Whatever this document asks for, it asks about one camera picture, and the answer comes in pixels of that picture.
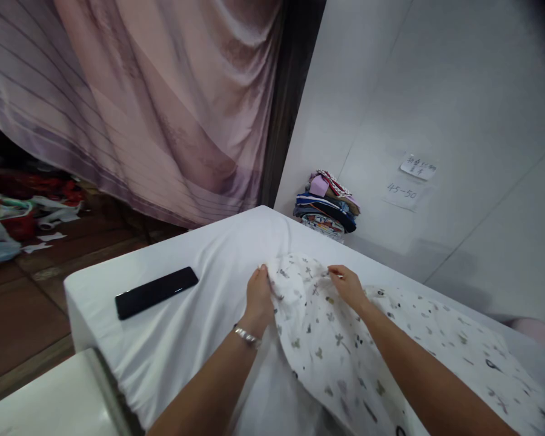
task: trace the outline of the pile of clothes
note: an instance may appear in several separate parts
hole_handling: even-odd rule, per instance
[[[355,231],[359,203],[328,171],[311,174],[305,192],[297,195],[293,215],[301,224],[343,243],[343,235]]]

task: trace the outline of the bed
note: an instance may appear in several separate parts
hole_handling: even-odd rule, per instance
[[[265,206],[78,271],[65,280],[76,351],[97,348],[147,430],[230,332],[245,308],[257,265],[290,252],[324,265],[341,263],[364,285],[404,288],[438,300],[500,333],[510,352],[545,389],[545,349],[473,311]],[[126,321],[114,297],[191,266],[199,283]],[[291,368],[269,327],[236,407],[232,432],[246,435],[329,433],[323,408]]]

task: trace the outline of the striped curtain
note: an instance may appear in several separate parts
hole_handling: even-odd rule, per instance
[[[1,0],[0,129],[187,228],[256,205],[281,0]]]

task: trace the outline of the smartphone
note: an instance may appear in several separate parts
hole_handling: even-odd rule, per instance
[[[198,278],[188,266],[115,297],[120,320],[130,318],[171,296],[196,285]]]

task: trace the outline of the silver bracelet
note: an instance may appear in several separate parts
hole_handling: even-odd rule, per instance
[[[234,333],[243,338],[254,349],[258,349],[260,347],[260,344],[262,343],[262,341],[256,336],[252,336],[249,332],[241,329],[240,327],[234,329]]]

